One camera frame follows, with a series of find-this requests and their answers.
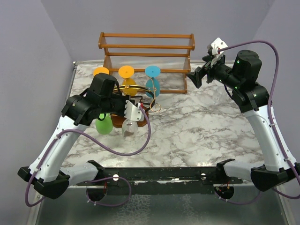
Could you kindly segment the gold wire wine glass rack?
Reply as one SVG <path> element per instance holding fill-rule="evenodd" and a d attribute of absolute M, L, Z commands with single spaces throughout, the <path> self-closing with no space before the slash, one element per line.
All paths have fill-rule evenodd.
<path fill-rule="evenodd" d="M 123 89 L 125 89 L 125 86 L 123 85 L 120 86 L 120 91 L 123 93 L 123 95 L 129 96 L 130 100 L 133 100 L 135 104 L 141 103 L 147 116 L 149 116 L 149 111 L 156 113 L 161 110 L 160 104 L 156 103 L 155 95 L 149 89 L 143 86 L 139 86 L 137 84 L 130 85 L 129 87 L 137 90 L 137 94 L 135 96 L 125 95 L 123 93 Z M 126 118 L 112 114 L 111 119 L 112 119 L 112 124 L 115 128 L 121 128 L 122 123 Z M 144 127 L 146 123 L 147 123 L 146 119 L 137 122 L 138 127 Z"/>

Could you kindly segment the green plastic wine glass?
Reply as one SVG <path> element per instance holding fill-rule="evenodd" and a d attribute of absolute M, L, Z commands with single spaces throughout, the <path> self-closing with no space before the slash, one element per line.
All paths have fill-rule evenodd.
<path fill-rule="evenodd" d="M 107 135 L 111 133 L 113 129 L 113 123 L 109 114 L 100 114 L 99 118 L 95 120 L 96 130 L 101 135 Z"/>

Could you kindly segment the clear glass cup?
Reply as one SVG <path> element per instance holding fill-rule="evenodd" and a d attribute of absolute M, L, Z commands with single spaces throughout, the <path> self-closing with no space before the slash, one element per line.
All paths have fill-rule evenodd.
<path fill-rule="evenodd" d="M 125 141 L 133 141 L 136 138 L 138 124 L 136 121 L 125 119 L 122 123 L 122 136 Z"/>

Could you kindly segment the orange wine glass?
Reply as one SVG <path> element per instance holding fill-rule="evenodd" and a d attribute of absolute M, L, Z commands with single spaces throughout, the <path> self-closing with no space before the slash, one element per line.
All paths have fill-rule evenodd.
<path fill-rule="evenodd" d="M 93 76 L 96 76 L 96 75 L 98 75 L 100 73 L 109 75 L 110 71 L 107 68 L 105 68 L 105 67 L 97 67 L 97 68 L 95 68 L 93 70 Z"/>
<path fill-rule="evenodd" d="M 123 78 L 122 85 L 125 86 L 125 89 L 123 89 L 123 93 L 125 95 L 135 96 L 137 94 L 137 90 L 130 88 L 130 85 L 136 85 L 136 82 L 132 78 L 135 71 L 131 66 L 122 66 L 119 71 L 119 76 Z"/>

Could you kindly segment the blue plastic wine glass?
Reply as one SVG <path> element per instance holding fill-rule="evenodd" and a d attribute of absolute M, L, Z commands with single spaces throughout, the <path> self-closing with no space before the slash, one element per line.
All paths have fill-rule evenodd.
<path fill-rule="evenodd" d="M 160 94 L 160 83 L 157 77 L 161 74 L 160 68 L 157 66 L 148 66 L 145 69 L 145 74 L 148 76 L 145 87 L 149 89 L 155 97 L 158 97 Z"/>

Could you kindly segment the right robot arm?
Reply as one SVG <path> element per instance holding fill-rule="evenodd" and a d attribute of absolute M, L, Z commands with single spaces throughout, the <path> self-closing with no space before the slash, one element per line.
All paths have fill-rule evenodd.
<path fill-rule="evenodd" d="M 280 131 L 275 132 L 274 110 L 268 108 L 270 98 L 267 89 L 257 83 L 262 61 L 257 53 L 241 50 L 237 53 L 233 67 L 225 65 L 225 56 L 216 63 L 213 57 L 203 58 L 204 66 L 197 67 L 187 74 L 196 88 L 202 85 L 207 76 L 207 83 L 214 80 L 232 89 L 232 100 L 249 121 L 263 153 L 262 165 L 247 164 L 228 159 L 217 164 L 216 180 L 228 182 L 232 177 L 250 181 L 260 191 L 267 191 L 286 183 L 300 173 L 300 164 L 289 151 L 282 153 L 281 147 L 287 148 Z"/>

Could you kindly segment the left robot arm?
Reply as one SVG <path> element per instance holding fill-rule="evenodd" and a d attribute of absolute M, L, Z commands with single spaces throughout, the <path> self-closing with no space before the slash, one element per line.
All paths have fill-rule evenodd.
<path fill-rule="evenodd" d="M 18 175 L 42 196 L 56 199 L 66 189 L 81 182 L 98 185 L 104 174 L 96 163 L 87 162 L 68 169 L 62 168 L 67 154 L 76 140 L 100 114 L 123 114 L 127 98 L 113 92 L 118 82 L 115 77 L 100 73 L 90 87 L 67 99 L 58 125 L 37 159 L 21 167 Z"/>

